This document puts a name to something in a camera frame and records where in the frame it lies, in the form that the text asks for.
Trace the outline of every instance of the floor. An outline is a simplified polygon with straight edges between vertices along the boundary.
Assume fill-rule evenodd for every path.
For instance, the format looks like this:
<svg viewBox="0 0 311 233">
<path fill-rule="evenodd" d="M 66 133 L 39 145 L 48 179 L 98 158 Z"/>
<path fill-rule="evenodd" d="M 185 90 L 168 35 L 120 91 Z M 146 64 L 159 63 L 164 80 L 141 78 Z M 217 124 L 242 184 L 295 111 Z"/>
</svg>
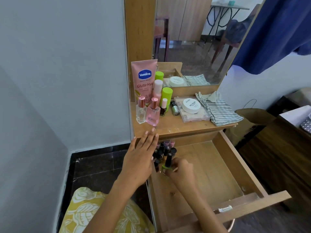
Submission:
<svg viewBox="0 0 311 233">
<path fill-rule="evenodd" d="M 181 42 L 170 41 L 167 62 L 182 62 L 181 73 L 185 76 L 196 76 L 204 74 L 205 79 L 211 85 L 220 83 L 227 73 L 231 62 L 233 61 L 237 48 L 233 48 L 228 59 L 224 61 L 228 50 L 228 45 L 224 46 L 222 52 L 217 56 L 215 62 L 211 65 L 211 60 L 215 53 L 215 47 L 219 41 L 213 43 L 204 41 L 200 42 Z M 161 40 L 158 61 L 164 60 L 165 40 Z"/>
<path fill-rule="evenodd" d="M 67 182 L 62 212 L 66 211 L 66 204 L 69 204 L 73 192 L 79 187 L 86 186 L 93 191 L 109 193 L 114 181 L 121 172 L 123 157 L 128 145 L 121 145 L 118 149 L 110 147 L 108 149 L 80 152 L 80 154 L 76 154 L 73 157 L 69 169 L 69 183 Z M 147 186 L 145 184 L 138 188 L 132 199 L 152 221 Z M 311 232 L 310 229 L 311 215 L 292 213 L 287 211 L 283 204 L 276 204 L 237 219 L 231 232 L 307 233 Z"/>
</svg>

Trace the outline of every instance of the blue label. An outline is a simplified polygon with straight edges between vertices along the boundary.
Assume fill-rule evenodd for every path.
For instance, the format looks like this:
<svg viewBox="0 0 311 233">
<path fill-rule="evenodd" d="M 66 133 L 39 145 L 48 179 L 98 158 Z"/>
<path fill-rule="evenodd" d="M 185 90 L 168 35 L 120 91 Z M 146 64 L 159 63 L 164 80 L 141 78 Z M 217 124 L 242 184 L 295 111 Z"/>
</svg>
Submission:
<svg viewBox="0 0 311 233">
<path fill-rule="evenodd" d="M 142 70 L 138 73 L 139 79 L 148 79 L 151 77 L 151 71 L 150 70 Z"/>
</svg>

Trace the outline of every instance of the clear plastic case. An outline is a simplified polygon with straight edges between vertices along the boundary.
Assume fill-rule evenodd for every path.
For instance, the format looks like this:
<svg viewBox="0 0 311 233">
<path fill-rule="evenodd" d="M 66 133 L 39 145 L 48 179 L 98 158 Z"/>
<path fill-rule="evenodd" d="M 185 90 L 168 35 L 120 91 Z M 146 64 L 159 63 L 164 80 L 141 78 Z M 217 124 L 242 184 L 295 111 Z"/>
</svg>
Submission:
<svg viewBox="0 0 311 233">
<path fill-rule="evenodd" d="M 174 101 L 177 104 L 181 119 L 184 123 L 198 122 L 202 120 L 211 120 L 211 116 L 209 115 L 208 111 L 202 105 L 200 107 L 200 110 L 195 114 L 190 114 L 190 113 L 187 113 L 185 110 L 183 110 L 182 103 L 184 99 L 187 99 L 187 98 L 192 98 L 198 101 L 196 97 L 175 97 L 174 98 Z"/>
</svg>

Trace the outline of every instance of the forearm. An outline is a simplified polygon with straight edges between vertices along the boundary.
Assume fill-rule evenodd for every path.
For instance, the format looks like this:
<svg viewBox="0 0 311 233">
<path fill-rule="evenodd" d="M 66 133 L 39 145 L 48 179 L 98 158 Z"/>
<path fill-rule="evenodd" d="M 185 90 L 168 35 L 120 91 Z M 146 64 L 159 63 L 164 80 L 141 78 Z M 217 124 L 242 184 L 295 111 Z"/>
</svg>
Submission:
<svg viewBox="0 0 311 233">
<path fill-rule="evenodd" d="M 199 190 L 187 190 L 183 196 L 198 218 L 204 233 L 227 232 Z"/>
<path fill-rule="evenodd" d="M 103 204 L 85 228 L 84 233 L 111 233 L 114 231 L 127 201 L 135 191 L 131 186 L 126 185 L 119 178 L 115 181 Z"/>
</svg>

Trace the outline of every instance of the gray wall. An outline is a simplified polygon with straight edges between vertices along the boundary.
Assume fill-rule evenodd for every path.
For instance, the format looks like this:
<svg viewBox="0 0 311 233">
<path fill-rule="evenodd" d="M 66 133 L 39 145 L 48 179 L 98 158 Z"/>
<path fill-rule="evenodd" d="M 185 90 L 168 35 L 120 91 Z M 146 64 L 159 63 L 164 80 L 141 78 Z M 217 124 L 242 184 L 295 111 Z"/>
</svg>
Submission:
<svg viewBox="0 0 311 233">
<path fill-rule="evenodd" d="M 0 67 L 0 228 L 52 232 L 68 150 Z"/>
<path fill-rule="evenodd" d="M 130 142 L 123 2 L 1 1 L 1 67 L 70 151 Z"/>
<path fill-rule="evenodd" d="M 254 108 L 267 109 L 283 95 L 311 87 L 310 65 L 311 55 L 292 53 L 258 75 L 232 66 L 218 91 L 233 110 L 242 109 L 251 99 L 257 99 Z"/>
</svg>

